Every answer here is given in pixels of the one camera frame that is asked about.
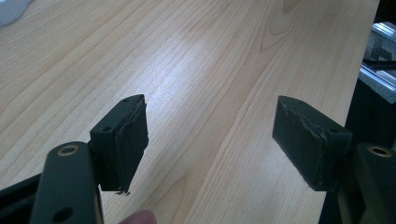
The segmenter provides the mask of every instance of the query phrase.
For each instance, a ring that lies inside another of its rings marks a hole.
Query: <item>round hole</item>
[[[339,133],[340,131],[338,131],[338,129],[330,129],[331,133]]]
[[[110,127],[105,127],[105,128],[102,128],[102,132],[108,132],[108,131],[110,131],[111,130],[111,128]]]
[[[62,210],[59,210],[52,217],[53,222],[64,222],[69,219],[73,215],[73,209],[70,207],[66,207]]]
[[[392,153],[389,150],[384,149],[382,147],[368,147],[367,149],[376,156],[386,157],[386,158],[392,157]]]
[[[58,150],[60,156],[70,156],[78,151],[78,146],[66,146]]]

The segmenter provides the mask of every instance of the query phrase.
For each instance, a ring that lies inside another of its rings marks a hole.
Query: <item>black plastic part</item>
[[[91,130],[101,189],[127,192],[148,143],[144,95],[120,101]]]
[[[40,175],[0,191],[0,223],[27,223],[35,201]]]
[[[103,223],[87,144],[70,142],[47,156],[30,223]]]
[[[347,153],[351,132],[311,105],[279,96],[273,137],[309,187],[335,190],[336,158]]]
[[[366,210],[361,223],[396,223],[396,158],[386,147],[361,144],[352,164]]]

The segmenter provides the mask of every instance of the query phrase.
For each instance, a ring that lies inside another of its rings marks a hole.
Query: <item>light wood surface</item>
[[[143,93],[149,146],[107,223],[317,223],[272,139],[279,94],[344,123],[377,0],[35,0],[0,28],[0,189]]]

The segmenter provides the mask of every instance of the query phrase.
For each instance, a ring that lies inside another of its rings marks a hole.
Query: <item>white object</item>
[[[0,26],[19,18],[31,0],[0,0]]]

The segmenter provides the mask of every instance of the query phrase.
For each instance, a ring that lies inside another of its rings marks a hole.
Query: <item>wood grain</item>
[[[271,137],[279,94],[344,123],[376,0],[35,0],[0,28],[0,189],[144,93],[150,143],[106,223],[316,223]]]

